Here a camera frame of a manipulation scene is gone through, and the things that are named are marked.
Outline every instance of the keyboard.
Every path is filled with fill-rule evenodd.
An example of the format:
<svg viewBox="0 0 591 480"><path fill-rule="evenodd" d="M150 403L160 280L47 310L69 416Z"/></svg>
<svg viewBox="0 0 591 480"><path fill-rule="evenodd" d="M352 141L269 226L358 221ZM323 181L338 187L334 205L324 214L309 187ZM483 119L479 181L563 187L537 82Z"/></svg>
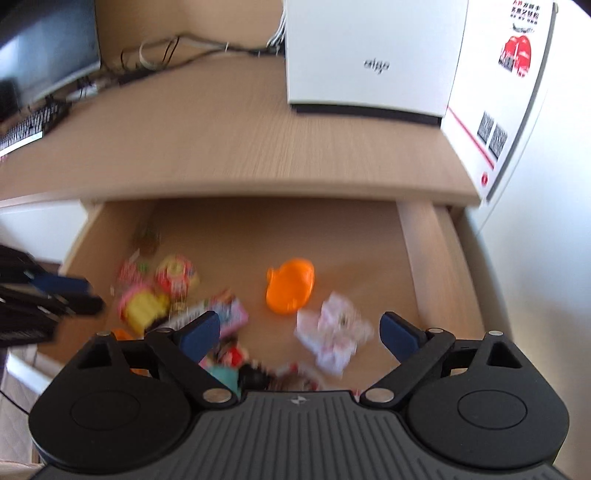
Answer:
<svg viewBox="0 0 591 480"><path fill-rule="evenodd" d="M50 102L21 120L0 137L0 157L46 135L70 111L70 104Z"/></svg>

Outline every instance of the desk surface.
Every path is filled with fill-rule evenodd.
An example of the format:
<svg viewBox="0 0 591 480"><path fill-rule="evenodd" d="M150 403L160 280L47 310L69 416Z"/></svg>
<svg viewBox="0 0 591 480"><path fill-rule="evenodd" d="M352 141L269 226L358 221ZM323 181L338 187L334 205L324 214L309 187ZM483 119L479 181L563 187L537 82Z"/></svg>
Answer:
<svg viewBox="0 0 591 480"><path fill-rule="evenodd" d="M297 115L275 57L205 59L111 89L0 165L0 206L217 195L479 201L440 129Z"/></svg>

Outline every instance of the orange plastic lid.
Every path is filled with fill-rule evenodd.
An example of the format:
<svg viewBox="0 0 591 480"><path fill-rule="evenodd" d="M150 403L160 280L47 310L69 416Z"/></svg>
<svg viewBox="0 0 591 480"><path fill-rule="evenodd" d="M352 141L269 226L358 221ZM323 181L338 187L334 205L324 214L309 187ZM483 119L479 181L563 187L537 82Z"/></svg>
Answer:
<svg viewBox="0 0 591 480"><path fill-rule="evenodd" d="M314 288L314 265L304 258L294 258L278 270L267 271L267 306L287 315L302 308Z"/></svg>

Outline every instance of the poster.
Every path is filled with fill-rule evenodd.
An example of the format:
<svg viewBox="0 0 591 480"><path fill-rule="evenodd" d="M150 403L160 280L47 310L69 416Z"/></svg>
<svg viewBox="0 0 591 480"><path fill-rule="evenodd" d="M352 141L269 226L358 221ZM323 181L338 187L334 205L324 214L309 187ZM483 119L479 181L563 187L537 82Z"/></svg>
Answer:
<svg viewBox="0 0 591 480"><path fill-rule="evenodd" d="M553 8L550 0L469 3L447 116L461 126L457 135L475 147L459 155L481 198L495 184L526 118Z"/></svg>

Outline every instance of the open drawer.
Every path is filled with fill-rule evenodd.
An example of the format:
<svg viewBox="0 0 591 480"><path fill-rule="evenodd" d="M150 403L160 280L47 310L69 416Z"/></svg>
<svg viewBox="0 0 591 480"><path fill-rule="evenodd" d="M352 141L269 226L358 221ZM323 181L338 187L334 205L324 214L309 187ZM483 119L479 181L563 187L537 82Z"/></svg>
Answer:
<svg viewBox="0 0 591 480"><path fill-rule="evenodd" d="M138 225L161 234L150 260L191 259L200 277L189 300L226 287L243 302L250 321L239 331L252 358L274 368L290 362L314 365L293 335L295 315L280 316L265 304L266 273L293 257L308 258L316 283L307 307L319 310L331 291L349 297L376 327L343 378L330 385L366 388L396 360L381 345L377 326L392 310L409 322L439 326L458 338L481 338L482 321L472 282L447 210L428 202L333 199L216 198L111 202L90 216L63 272L82 275L108 304L99 319L66 319L56 341L39 351L69 358L97 331L121 327L111 287L121 262L134 250Z"/></svg>

